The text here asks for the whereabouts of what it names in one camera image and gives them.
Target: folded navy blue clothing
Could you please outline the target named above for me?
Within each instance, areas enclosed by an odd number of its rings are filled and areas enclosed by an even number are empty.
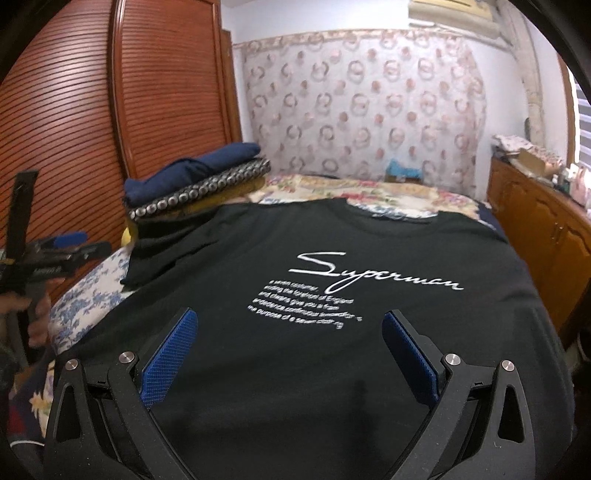
[[[261,152],[256,143],[232,143],[199,158],[181,158],[147,180],[127,179],[125,200],[131,207],[148,203],[251,160]]]

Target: black t-shirt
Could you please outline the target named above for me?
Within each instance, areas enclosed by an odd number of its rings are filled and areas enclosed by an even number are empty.
[[[427,414],[382,339],[391,309],[443,353],[515,363],[538,476],[568,446],[563,351],[493,230],[455,213],[372,218],[342,199],[229,205],[205,220],[181,235],[152,225],[126,278],[143,287],[59,359],[112,361],[194,309],[197,340],[152,411],[200,480],[380,480]]]

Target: louvered wardrobe door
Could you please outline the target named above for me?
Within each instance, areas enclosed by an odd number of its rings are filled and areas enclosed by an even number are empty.
[[[0,245],[13,177],[27,169],[40,171],[29,241],[84,230],[93,241],[120,243],[123,175],[109,110],[110,16],[111,0],[72,0],[0,85]]]
[[[115,3],[112,87],[129,175],[229,142],[218,1]]]

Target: bed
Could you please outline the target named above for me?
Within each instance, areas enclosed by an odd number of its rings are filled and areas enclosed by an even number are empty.
[[[427,218],[437,215],[438,211],[457,212],[503,235],[486,205],[459,194],[409,183],[274,176],[267,179],[262,189],[238,201],[273,204],[334,197],[345,197],[351,205],[376,215]],[[53,306],[50,315],[53,350],[48,349],[31,378],[13,393],[11,416],[14,420],[10,441],[43,444],[53,402],[55,354],[71,348],[110,310],[133,295],[120,284],[127,271],[130,252],[129,246],[115,251]]]

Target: silver bolt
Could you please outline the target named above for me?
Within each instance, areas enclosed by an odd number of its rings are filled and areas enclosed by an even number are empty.
[[[450,364],[450,365],[459,365],[462,361],[462,359],[457,356],[455,353],[448,353],[445,356],[445,361]]]
[[[66,362],[66,370],[75,370],[78,367],[78,360],[73,358]]]
[[[121,355],[119,355],[119,362],[121,362],[122,364],[128,364],[130,362],[133,362],[135,358],[135,355],[133,352],[123,352]]]
[[[515,370],[515,365],[513,365],[513,362],[510,360],[503,360],[501,362],[501,366],[507,370],[508,372],[512,372],[513,370]]]

